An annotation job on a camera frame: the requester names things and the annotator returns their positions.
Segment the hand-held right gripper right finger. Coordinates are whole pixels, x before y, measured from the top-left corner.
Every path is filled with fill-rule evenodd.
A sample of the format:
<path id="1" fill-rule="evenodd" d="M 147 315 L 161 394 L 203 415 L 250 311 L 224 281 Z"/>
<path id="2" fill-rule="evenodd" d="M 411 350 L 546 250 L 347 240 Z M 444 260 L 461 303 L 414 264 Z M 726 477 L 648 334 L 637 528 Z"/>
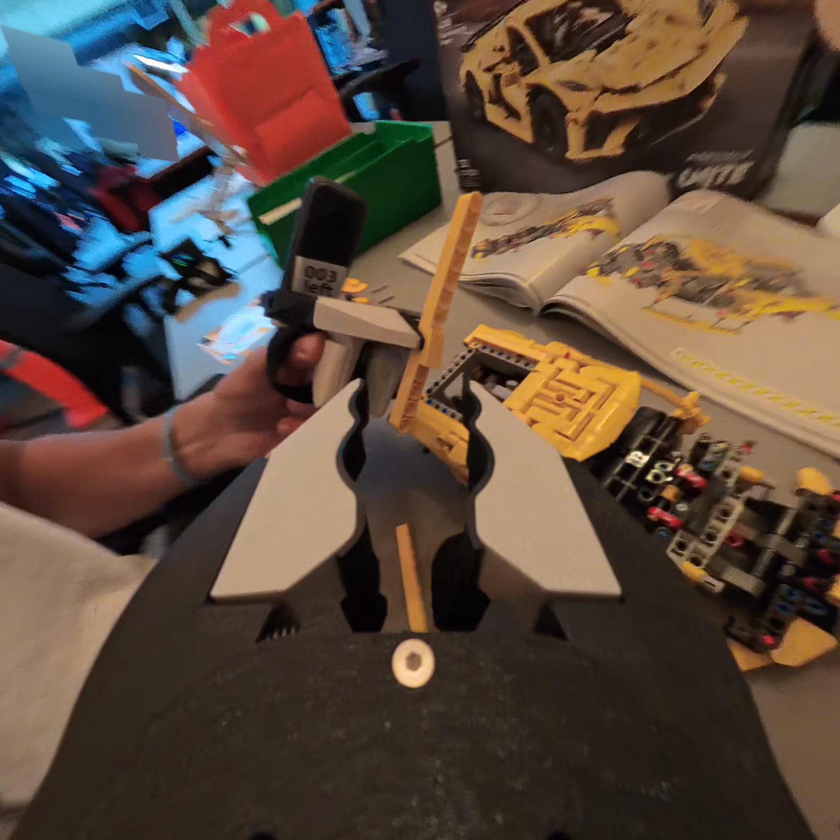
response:
<path id="1" fill-rule="evenodd" d="M 562 456 L 476 380 L 464 527 L 434 557 L 434 625 L 474 632 L 504 621 L 562 632 L 559 600 L 617 602 L 622 588 Z"/>

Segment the light grey garment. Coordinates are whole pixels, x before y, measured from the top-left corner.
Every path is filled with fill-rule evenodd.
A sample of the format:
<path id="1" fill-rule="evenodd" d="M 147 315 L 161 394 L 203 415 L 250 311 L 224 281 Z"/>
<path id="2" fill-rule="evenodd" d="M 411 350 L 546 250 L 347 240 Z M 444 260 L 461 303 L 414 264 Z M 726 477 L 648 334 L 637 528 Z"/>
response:
<path id="1" fill-rule="evenodd" d="M 1 506 L 1 796 L 26 806 L 102 646 L 155 560 Z"/>

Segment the person's left hand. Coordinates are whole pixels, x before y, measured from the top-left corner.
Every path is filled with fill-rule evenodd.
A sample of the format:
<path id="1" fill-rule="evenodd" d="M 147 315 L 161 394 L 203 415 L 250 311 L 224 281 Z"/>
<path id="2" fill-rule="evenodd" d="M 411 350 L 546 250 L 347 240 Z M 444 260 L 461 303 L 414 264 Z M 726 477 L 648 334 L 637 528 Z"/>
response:
<path id="1" fill-rule="evenodd" d="M 181 404 L 175 436 L 184 468 L 206 480 L 267 456 L 295 432 L 317 408 L 279 393 L 275 384 L 309 385 L 323 348 L 320 333 L 297 339 L 272 381 L 268 349 L 259 347 L 213 390 Z"/>

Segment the clear plastic bag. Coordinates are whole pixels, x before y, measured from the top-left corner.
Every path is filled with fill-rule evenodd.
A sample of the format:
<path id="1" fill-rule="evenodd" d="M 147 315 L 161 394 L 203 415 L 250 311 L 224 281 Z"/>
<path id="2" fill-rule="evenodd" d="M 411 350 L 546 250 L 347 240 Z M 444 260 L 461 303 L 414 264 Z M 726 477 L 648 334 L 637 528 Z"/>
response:
<path id="1" fill-rule="evenodd" d="M 197 346 L 221 365 L 238 364 L 254 349 L 265 345 L 277 326 L 263 308 L 252 301 L 236 310 L 220 324 L 206 333 Z"/>

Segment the black device green display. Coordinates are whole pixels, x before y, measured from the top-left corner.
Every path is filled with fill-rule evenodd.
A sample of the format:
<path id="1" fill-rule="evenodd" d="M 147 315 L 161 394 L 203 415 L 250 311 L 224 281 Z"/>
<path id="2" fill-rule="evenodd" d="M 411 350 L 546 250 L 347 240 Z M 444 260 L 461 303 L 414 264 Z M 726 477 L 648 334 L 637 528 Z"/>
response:
<path id="1" fill-rule="evenodd" d="M 233 273 L 218 259 L 204 253 L 191 238 L 184 238 L 171 248 L 159 252 L 159 257 L 171 267 L 180 291 L 188 291 L 195 298 L 225 287 L 233 281 Z"/>

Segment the green storage bin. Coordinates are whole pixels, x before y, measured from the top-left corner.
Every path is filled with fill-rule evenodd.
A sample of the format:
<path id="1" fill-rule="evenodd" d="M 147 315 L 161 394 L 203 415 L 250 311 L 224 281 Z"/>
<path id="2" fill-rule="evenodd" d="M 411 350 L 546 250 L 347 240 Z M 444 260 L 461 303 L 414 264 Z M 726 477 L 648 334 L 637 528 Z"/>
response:
<path id="1" fill-rule="evenodd" d="M 364 199 L 367 215 L 358 255 L 442 201 L 431 124 L 375 122 L 372 131 L 352 133 L 247 199 L 256 230 L 278 267 L 285 265 L 301 198 L 317 176 Z"/>

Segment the yellow black brick car model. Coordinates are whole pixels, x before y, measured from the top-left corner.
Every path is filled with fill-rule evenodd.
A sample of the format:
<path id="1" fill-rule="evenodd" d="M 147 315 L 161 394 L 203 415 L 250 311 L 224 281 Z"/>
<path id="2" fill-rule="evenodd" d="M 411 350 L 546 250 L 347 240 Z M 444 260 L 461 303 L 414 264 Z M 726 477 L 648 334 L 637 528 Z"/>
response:
<path id="1" fill-rule="evenodd" d="M 699 434 L 700 397 L 568 344 L 480 325 L 430 385 L 407 372 L 389 421 L 466 482 L 469 432 L 456 384 L 475 380 L 557 452 L 581 463 L 697 589 L 728 598 L 741 671 L 800 667 L 838 648 L 838 489 L 800 469 L 794 499 L 750 465 L 753 442 Z"/>

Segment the black toy car box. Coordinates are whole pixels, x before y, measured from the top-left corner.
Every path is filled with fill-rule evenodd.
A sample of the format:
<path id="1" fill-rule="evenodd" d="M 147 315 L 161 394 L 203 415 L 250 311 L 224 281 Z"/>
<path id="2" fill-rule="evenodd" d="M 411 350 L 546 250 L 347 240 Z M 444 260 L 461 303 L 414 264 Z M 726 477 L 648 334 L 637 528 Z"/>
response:
<path id="1" fill-rule="evenodd" d="M 750 198 L 826 50 L 808 2 L 435 2 L 464 192 L 572 193 L 625 172 Z"/>

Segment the orange bag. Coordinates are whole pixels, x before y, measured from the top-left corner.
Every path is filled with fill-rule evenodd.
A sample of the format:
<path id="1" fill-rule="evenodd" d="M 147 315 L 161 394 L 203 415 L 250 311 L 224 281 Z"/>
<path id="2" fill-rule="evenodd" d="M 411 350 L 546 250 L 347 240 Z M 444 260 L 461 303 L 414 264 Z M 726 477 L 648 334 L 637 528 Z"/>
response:
<path id="1" fill-rule="evenodd" d="M 178 88 L 245 178 L 267 186 L 351 134 L 307 19 L 268 1 L 217 5 Z"/>

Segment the long yellow brick beam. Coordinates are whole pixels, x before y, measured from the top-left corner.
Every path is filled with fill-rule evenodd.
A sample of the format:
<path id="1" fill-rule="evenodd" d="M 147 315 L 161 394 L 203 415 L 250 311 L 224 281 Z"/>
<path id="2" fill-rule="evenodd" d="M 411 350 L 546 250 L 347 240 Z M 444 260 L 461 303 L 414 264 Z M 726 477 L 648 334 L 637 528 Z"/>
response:
<path id="1" fill-rule="evenodd" d="M 395 529 L 395 540 L 408 627 L 415 634 L 426 634 L 428 632 L 428 621 L 424 593 L 419 579 L 417 558 L 408 524 L 402 524 Z"/>

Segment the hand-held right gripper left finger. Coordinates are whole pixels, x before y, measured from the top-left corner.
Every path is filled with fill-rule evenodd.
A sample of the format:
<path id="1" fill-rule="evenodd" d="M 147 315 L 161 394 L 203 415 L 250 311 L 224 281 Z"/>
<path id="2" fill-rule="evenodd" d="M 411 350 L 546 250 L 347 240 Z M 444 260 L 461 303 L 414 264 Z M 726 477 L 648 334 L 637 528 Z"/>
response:
<path id="1" fill-rule="evenodd" d="M 355 632 L 387 614 L 380 563 L 358 496 L 369 422 L 364 380 L 353 380 L 269 455 L 210 591 L 216 603 L 279 602 L 333 576 Z"/>

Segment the grey desk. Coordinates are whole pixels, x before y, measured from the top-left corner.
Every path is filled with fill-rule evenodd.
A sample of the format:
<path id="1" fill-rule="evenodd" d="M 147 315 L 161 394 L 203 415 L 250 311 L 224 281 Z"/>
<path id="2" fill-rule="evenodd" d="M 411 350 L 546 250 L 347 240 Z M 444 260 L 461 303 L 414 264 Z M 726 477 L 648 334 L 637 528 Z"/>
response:
<path id="1" fill-rule="evenodd" d="M 460 194 L 454 144 L 450 123 L 431 122 L 437 158 L 437 170 L 443 202 L 405 229 L 382 240 L 364 252 L 353 263 L 353 275 L 372 287 L 388 284 L 380 300 L 394 296 L 392 305 L 417 310 L 424 302 L 431 277 L 409 266 L 399 255 L 421 238 L 449 220 Z M 164 336 L 171 366 L 174 394 L 186 399 L 215 376 L 234 366 L 221 365 L 197 346 L 206 333 L 220 326 L 236 310 L 256 299 L 263 291 L 276 288 L 281 270 L 257 235 L 245 199 L 254 191 L 241 176 L 234 176 L 233 194 L 227 206 L 236 211 L 237 234 L 226 248 L 215 236 L 215 227 L 199 215 L 185 216 L 194 204 L 204 201 L 212 192 L 207 177 L 152 213 L 154 242 L 162 249 L 194 238 L 199 246 L 232 270 L 235 283 L 200 299 L 182 294 L 180 310 L 164 317 Z M 598 359 L 621 365 L 644 365 L 626 351 L 610 344 L 602 336 L 578 321 L 569 318 L 533 319 L 524 310 L 510 308 L 495 299 L 460 291 L 447 322 L 444 362 L 458 349 L 460 341 L 474 327 L 487 323 L 514 329 L 535 338 L 557 338 Z M 754 438 L 757 443 L 758 466 L 766 468 L 777 480 L 787 480 L 801 466 L 825 468 L 832 478 L 838 467 L 832 460 L 806 446 L 797 444 L 726 408 L 711 408 L 711 430 L 722 436 Z M 415 522 L 421 515 L 439 516 L 426 531 L 417 531 L 423 539 L 418 546 L 421 571 L 431 570 L 432 543 L 442 539 L 455 525 L 455 514 L 463 512 L 463 493 L 455 481 L 430 455 L 423 455 L 418 444 L 406 439 L 383 421 L 369 428 L 371 469 L 368 477 L 373 488 L 364 485 L 372 498 L 377 520 L 374 536 L 379 540 L 386 563 L 383 582 L 391 586 L 397 574 L 395 545 L 387 534 L 390 525 L 409 518 Z M 747 675 L 753 698 L 770 736 L 770 745 L 780 762 L 782 773 L 790 783 L 794 798 L 818 838 L 838 838 L 838 652 L 826 654 L 810 665 L 784 668 L 772 665 Z"/>

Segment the open instruction booklet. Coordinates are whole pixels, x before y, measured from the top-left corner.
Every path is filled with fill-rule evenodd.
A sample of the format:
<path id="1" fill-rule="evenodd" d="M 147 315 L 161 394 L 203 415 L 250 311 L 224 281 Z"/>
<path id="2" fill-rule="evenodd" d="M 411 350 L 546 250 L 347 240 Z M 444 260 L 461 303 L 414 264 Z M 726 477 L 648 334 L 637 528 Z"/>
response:
<path id="1" fill-rule="evenodd" d="M 484 195 L 461 285 L 587 322 L 686 389 L 838 458 L 838 237 L 631 171 Z"/>

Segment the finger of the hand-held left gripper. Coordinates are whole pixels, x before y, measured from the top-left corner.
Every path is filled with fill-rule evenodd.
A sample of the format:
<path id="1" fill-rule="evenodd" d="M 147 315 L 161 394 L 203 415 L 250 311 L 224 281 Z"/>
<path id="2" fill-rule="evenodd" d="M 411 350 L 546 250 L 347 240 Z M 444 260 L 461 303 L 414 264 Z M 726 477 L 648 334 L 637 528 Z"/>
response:
<path id="1" fill-rule="evenodd" d="M 424 344 L 421 333 L 398 310 L 338 298 L 318 298 L 314 303 L 315 330 L 332 337 L 344 336 L 418 350 Z"/>

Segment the long yellow brick beam assembly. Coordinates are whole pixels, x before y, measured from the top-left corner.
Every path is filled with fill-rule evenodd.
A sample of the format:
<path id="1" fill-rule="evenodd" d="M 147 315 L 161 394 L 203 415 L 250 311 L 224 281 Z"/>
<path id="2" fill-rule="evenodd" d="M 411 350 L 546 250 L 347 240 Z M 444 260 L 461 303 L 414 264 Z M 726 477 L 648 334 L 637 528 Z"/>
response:
<path id="1" fill-rule="evenodd" d="M 482 195 L 471 192 L 462 195 L 455 205 L 443 251 L 417 324 L 423 346 L 408 356 L 388 419 L 400 434 L 412 432 L 429 373 L 443 359 L 449 310 L 478 225 L 482 204 Z"/>

